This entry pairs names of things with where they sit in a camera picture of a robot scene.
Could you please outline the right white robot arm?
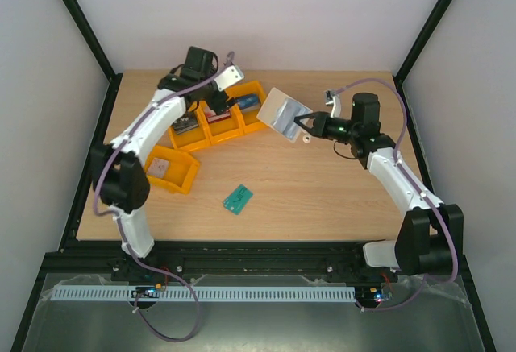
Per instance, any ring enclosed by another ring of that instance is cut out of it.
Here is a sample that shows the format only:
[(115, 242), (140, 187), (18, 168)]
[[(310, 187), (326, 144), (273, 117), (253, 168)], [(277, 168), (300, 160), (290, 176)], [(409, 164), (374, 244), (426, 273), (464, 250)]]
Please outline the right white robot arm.
[(464, 215), (457, 205), (444, 204), (406, 165), (399, 146), (381, 132), (381, 105), (373, 93), (352, 98), (349, 119), (335, 111), (298, 115), (295, 123), (309, 135), (350, 146), (353, 159), (384, 187), (403, 216), (393, 241), (367, 242), (363, 254), (352, 260), (353, 275), (363, 281), (380, 267), (407, 275), (450, 270), (459, 272)]

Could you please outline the beige leather card holder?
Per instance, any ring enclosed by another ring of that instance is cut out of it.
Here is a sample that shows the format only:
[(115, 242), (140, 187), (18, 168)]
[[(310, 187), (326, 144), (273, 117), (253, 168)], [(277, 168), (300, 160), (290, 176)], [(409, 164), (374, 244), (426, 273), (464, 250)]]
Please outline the beige leather card holder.
[(272, 88), (260, 107), (257, 119), (294, 143), (302, 130), (294, 119), (311, 112), (312, 109), (298, 100), (277, 88)]

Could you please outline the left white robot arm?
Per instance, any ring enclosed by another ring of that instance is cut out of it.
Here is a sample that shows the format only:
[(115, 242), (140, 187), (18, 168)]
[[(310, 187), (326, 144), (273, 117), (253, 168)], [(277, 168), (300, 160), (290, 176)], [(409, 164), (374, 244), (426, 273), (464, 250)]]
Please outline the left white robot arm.
[(233, 106), (225, 91), (244, 78), (234, 58), (229, 52), (220, 64), (215, 53), (190, 47), (185, 62), (159, 80), (150, 102), (130, 126), (109, 143), (90, 149), (94, 214), (112, 216), (129, 255), (143, 259), (154, 246), (144, 211), (150, 193), (144, 166), (152, 149), (192, 104), (204, 101), (218, 112)]

